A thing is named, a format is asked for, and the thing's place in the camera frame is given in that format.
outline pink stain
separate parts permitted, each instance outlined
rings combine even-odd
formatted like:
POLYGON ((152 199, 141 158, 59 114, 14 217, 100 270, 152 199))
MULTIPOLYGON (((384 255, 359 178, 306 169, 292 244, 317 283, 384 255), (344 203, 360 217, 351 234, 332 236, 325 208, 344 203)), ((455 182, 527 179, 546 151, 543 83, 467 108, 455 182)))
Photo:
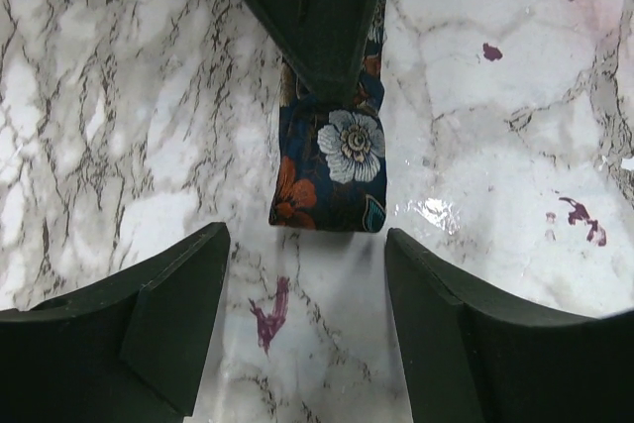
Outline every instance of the pink stain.
POLYGON ((482 45, 482 50, 484 51, 484 57, 489 61, 496 61, 497 59, 502 59, 503 57, 503 54, 498 47, 484 44, 482 45))
POLYGON ((251 313, 258 319, 258 346, 264 349, 268 355, 270 342, 279 332, 279 329, 286 322, 286 313, 288 312, 288 283, 287 277, 279 277, 277 279, 277 290, 275 292, 275 303, 273 304, 272 314, 264 315, 264 312, 256 303, 249 299, 251 303, 251 313))
POLYGON ((575 209, 568 214, 569 224, 575 225, 577 222, 584 222, 586 225, 590 225, 590 230, 587 232, 585 239, 599 247, 607 245, 605 229, 599 225, 598 220, 592 220, 592 217, 587 213, 587 209, 582 203, 578 203, 568 197, 561 197, 560 200, 570 203, 575 209))

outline white flower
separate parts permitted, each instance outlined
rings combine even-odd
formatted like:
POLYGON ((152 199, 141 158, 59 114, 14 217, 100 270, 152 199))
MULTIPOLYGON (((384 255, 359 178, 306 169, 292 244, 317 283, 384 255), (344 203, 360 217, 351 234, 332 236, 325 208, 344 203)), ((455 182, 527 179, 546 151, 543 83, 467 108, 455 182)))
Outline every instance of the white flower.
POLYGON ((380 170, 378 158, 385 157, 385 137, 376 121, 364 114, 333 111, 317 133, 317 144, 326 156, 330 178, 372 182, 380 170))

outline folded fabric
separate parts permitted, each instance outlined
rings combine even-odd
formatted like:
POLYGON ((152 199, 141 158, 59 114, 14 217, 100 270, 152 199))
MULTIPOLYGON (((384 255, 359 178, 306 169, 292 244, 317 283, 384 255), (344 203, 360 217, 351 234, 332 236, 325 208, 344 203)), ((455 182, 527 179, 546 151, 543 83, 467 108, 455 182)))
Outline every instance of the folded fabric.
POLYGON ((324 103, 282 60, 280 167, 271 225, 378 232, 385 222, 385 137, 380 62, 385 1, 378 0, 352 104, 324 103))

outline purple stain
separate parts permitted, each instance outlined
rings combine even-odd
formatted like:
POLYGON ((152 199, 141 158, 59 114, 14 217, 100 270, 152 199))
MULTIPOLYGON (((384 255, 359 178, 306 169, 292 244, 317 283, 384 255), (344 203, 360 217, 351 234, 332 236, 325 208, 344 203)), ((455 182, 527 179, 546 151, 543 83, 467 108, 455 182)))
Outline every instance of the purple stain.
POLYGON ((263 348, 267 355, 270 342, 284 325, 284 322, 286 322, 288 283, 289 279, 287 277, 279 277, 277 279, 277 290, 275 291, 275 303, 273 304, 272 314, 264 315, 262 309, 252 299, 249 299, 251 313, 258 319, 258 346, 263 348))
POLYGON ((592 220, 590 214, 587 213, 585 205, 568 197, 560 197, 560 200, 570 203, 575 209, 568 214, 568 223, 575 225, 577 222, 584 222, 586 225, 590 225, 590 230, 587 232, 585 239, 599 247, 607 245, 605 229, 599 225, 598 220, 592 220))
POLYGON ((484 50, 484 57, 489 61, 496 61, 497 59, 502 59, 502 52, 498 47, 493 47, 489 44, 483 44, 482 49, 484 50))

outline white marble countertop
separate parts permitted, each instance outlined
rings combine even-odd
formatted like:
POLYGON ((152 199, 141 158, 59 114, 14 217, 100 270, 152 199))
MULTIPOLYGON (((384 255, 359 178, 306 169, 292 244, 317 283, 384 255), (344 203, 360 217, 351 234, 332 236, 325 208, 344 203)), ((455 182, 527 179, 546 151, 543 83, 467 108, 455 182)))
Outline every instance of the white marble countertop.
MULTIPOLYGON (((385 230, 548 306, 632 307, 633 12, 389 0, 385 230), (562 197, 585 206, 574 226, 562 197)), ((227 311, 188 421, 411 421, 385 233, 267 224, 279 53, 241 0, 1 0, 0 49, 1 308, 226 221, 227 311), (280 276, 266 354, 249 300, 271 312, 280 276)))

